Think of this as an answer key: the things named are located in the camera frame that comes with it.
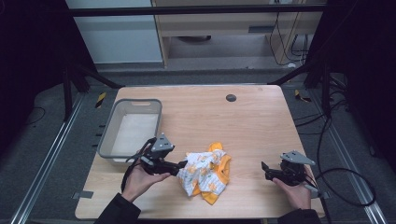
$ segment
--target person's left hand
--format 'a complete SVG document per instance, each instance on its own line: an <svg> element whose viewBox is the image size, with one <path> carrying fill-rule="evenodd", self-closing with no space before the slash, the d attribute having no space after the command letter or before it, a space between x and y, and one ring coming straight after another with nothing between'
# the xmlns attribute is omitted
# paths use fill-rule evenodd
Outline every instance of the person's left hand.
<svg viewBox="0 0 396 224"><path fill-rule="evenodd" d="M125 189L121 196L132 203L137 197L146 192L153 184L161 182L167 178L169 173L161 175L149 175L143 167L138 164L132 170L126 180Z"/></svg>

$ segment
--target gray floor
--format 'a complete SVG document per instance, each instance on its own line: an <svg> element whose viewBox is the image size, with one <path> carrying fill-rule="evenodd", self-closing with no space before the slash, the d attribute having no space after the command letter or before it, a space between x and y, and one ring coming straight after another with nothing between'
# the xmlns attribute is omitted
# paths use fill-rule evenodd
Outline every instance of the gray floor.
<svg viewBox="0 0 396 224"><path fill-rule="evenodd" d="M206 42L186 41L175 38L172 41L170 60L167 68L144 69L139 67L128 73L103 73L104 76L125 85L189 85L189 84L227 84L249 83L262 84L276 80L286 75L290 69L287 65L277 65L271 57L271 50L264 36L212 36ZM320 113L315 102L298 100L294 96L296 89L304 97L315 99L320 87L313 90L302 88L298 76L287 85L283 92L288 102L290 112L296 122L302 123L308 119L298 119ZM48 178L38 194L35 206L28 217L31 223L84 223L76 219L74 211L78 201L72 199L75 192L83 189L88 175L95 146L100 137L99 127L106 123L109 111L117 91L89 79L92 88L83 94L81 109L77 114L67 138L57 155L56 162L51 167ZM106 99L101 108L94 108L98 95L105 91ZM343 99L342 95L334 95L334 102ZM64 102L62 86L56 86L37 95L31 117L20 137L13 143L14 152L9 158L1 161L0 172L0 223L12 218L20 206L23 197L28 192L41 163L46 159L51 145L61 129L64 116ZM332 112L332 129L323 135L323 142L319 148L322 170L333 167L347 167L346 160L339 152L339 144L335 144L332 135L334 130L342 139L342 147L346 148L357 171L370 180L377 193L376 205L388 223L396 223L396 215L392 206L396 204L394 189L396 189L395 174L388 164L380 158L372 157L369 146L364 140L359 125L342 105ZM323 119L298 128L300 138L308 157L317 160L319 132L323 126ZM314 175L318 168L313 167ZM351 184L350 175L330 174L326 177L329 182L354 202L359 202L356 186ZM320 189L328 191L321 180ZM332 223L386 223L370 220L367 212L370 208L363 208L343 202L336 195L326 200Z"/></svg>

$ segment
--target white cabinet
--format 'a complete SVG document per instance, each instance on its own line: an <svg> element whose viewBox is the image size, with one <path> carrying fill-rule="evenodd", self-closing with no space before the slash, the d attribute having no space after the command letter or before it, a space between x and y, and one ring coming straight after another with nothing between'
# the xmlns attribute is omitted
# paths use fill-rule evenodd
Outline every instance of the white cabinet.
<svg viewBox="0 0 396 224"><path fill-rule="evenodd" d="M150 0L66 0L69 8L151 7ZM95 64L162 63L153 16L75 17Z"/></svg>

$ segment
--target wooden desk panel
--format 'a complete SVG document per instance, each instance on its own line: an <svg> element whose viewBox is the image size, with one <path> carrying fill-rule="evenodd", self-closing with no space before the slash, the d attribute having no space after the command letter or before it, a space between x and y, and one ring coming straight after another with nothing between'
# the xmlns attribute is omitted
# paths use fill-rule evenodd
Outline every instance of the wooden desk panel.
<svg viewBox="0 0 396 224"><path fill-rule="evenodd" d="M227 94L237 97L226 101ZM176 146L167 161L182 161L186 152L206 151L220 141L231 155L231 182L214 205L201 195L189 198L173 176L151 187L135 201L140 218L263 218L288 213L286 195L265 180L261 161L278 169L279 155L296 149L304 154L282 90L278 86L175 86L120 89L117 99L156 98L163 103L160 132ZM117 192L126 167L95 156L84 190L91 199L78 202L78 218L99 217ZM313 208L320 216L318 199Z"/></svg>

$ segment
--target black sleeve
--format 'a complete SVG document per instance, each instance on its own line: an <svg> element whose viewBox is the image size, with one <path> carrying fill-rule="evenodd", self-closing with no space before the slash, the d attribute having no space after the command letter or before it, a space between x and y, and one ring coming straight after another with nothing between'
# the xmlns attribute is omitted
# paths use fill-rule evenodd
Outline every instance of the black sleeve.
<svg viewBox="0 0 396 224"><path fill-rule="evenodd" d="M94 224L133 224L139 215L140 209L118 193Z"/></svg>
<svg viewBox="0 0 396 224"><path fill-rule="evenodd" d="M318 214L313 209L297 209L277 219L278 224L320 224Z"/></svg>

